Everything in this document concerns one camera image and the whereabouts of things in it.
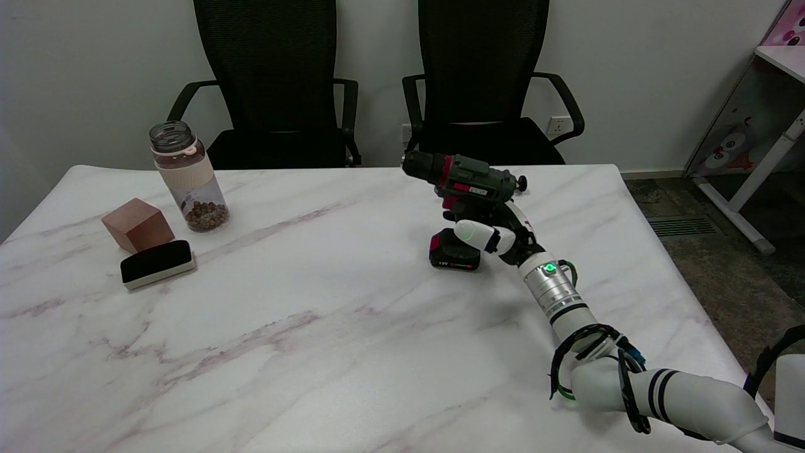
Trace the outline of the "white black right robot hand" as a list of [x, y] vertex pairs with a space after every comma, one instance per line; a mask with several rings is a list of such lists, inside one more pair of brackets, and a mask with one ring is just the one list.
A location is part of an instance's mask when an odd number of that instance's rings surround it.
[[498, 204], [485, 223], [460, 219], [453, 230], [463, 243], [516, 267], [532, 255], [545, 252], [536, 240], [530, 221], [514, 201]]

